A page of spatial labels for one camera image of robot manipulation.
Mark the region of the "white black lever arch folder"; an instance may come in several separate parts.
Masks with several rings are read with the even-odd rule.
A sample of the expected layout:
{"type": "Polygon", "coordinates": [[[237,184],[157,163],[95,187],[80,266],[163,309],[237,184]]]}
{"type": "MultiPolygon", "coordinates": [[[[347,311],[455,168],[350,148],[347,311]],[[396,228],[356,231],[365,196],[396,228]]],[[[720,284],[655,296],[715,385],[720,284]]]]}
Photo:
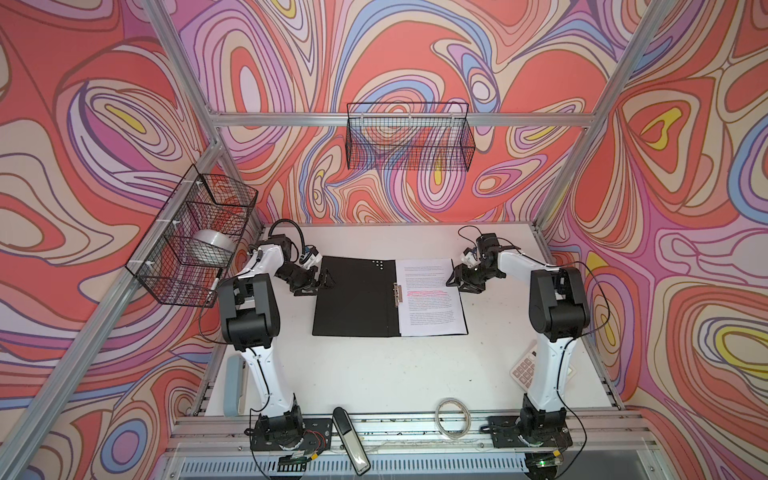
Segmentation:
{"type": "Polygon", "coordinates": [[[328,256],[332,285],[316,297],[317,337],[392,338],[399,333],[396,260],[328,256]]]}

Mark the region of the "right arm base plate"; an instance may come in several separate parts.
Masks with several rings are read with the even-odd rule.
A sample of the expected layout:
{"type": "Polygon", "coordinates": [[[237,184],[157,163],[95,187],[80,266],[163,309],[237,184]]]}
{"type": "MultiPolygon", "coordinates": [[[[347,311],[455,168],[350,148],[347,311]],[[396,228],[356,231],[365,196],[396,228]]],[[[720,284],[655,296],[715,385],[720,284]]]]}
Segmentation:
{"type": "Polygon", "coordinates": [[[567,450],[573,446],[567,427],[528,428],[518,416],[490,416],[479,431],[491,437],[495,448],[567,450]]]}

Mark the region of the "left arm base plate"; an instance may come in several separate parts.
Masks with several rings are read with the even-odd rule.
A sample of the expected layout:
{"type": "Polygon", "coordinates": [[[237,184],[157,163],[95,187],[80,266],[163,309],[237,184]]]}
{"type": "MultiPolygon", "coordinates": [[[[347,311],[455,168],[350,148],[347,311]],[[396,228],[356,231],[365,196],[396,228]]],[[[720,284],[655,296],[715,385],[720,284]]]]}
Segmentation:
{"type": "Polygon", "coordinates": [[[258,452],[320,454],[331,447],[330,417],[310,418],[303,421],[303,426],[303,433],[296,429],[265,433],[260,427],[249,427],[244,433],[249,438],[250,449],[258,452]]]}

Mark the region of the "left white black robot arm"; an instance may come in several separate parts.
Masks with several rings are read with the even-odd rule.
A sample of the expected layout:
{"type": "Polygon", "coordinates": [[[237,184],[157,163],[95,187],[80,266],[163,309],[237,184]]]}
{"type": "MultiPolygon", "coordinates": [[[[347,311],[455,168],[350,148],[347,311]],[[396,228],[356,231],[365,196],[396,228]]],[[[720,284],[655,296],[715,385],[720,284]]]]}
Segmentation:
{"type": "Polygon", "coordinates": [[[223,341],[239,354],[256,387],[248,410],[267,418],[284,416],[297,406],[274,348],[281,316],[273,281],[285,281],[298,295],[312,295],[319,288],[322,255],[317,248],[303,247],[296,261],[290,255],[285,237],[271,238],[255,247],[244,267],[217,287],[223,341]]]}

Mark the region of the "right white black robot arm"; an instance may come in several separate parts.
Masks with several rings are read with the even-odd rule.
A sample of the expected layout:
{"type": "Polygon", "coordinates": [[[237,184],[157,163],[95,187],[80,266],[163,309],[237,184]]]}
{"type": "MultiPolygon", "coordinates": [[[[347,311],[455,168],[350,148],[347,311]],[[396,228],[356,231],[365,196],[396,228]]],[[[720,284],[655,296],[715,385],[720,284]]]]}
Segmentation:
{"type": "Polygon", "coordinates": [[[523,397],[520,419],[534,426],[562,423],[568,408],[562,394],[576,340],[591,314],[581,274],[548,264],[494,233],[481,233],[464,251],[446,281],[448,287],[480,294],[491,279],[514,277],[529,285],[528,317],[538,334],[532,383],[523,397]]]}

